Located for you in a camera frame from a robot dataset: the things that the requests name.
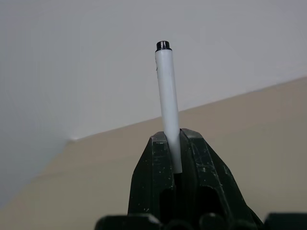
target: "marker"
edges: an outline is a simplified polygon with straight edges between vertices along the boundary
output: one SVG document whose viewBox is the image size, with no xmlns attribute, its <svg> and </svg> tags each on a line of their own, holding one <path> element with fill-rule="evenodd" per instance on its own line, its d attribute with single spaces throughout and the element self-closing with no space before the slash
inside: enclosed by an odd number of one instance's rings
<svg viewBox="0 0 307 230">
<path fill-rule="evenodd" d="M 155 52 L 164 134 L 171 151 L 173 173 L 182 173 L 179 117 L 175 86 L 173 51 L 169 42 L 157 43 Z"/>
</svg>

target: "white cylinder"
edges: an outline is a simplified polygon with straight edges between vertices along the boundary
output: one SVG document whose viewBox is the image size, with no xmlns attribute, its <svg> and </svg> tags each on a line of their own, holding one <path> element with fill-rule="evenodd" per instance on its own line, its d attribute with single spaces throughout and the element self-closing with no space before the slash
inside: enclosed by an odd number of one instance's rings
<svg viewBox="0 0 307 230">
<path fill-rule="evenodd" d="M 157 50 L 155 53 L 159 84 L 161 113 L 164 133 L 171 152 L 173 173 L 182 173 L 179 139 L 179 117 L 171 49 Z"/>
</svg>

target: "black end cap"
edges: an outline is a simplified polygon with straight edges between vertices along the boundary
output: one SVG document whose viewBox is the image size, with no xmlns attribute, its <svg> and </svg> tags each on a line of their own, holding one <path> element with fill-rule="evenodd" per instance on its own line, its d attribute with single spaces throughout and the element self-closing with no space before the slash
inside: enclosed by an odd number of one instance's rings
<svg viewBox="0 0 307 230">
<path fill-rule="evenodd" d="M 157 43 L 157 50 L 163 50 L 163 49 L 169 49 L 169 50 L 172 50 L 170 47 L 169 47 L 169 42 L 168 41 L 161 41 L 161 42 L 158 42 Z"/>
</svg>

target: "ceiling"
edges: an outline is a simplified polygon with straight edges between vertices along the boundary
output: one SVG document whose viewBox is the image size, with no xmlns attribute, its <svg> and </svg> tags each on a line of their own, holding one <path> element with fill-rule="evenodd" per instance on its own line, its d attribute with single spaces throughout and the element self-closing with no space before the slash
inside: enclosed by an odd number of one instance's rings
<svg viewBox="0 0 307 230">
<path fill-rule="evenodd" d="M 306 9 L 305 0 L 0 0 L 0 206 L 68 140 L 160 116 L 160 40 L 174 52 L 180 110 L 305 76 Z"/>
</svg>

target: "beige wall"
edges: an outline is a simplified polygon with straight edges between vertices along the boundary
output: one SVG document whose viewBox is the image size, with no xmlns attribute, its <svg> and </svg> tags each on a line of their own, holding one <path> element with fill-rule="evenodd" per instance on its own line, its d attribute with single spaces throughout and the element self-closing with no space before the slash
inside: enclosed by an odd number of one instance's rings
<svg viewBox="0 0 307 230">
<path fill-rule="evenodd" d="M 247 204 L 307 211 L 307 78 L 180 112 L 232 171 Z M 91 230 L 106 214 L 127 211 L 133 169 L 161 119 L 67 145 L 3 209 L 0 229 Z"/>
</svg>

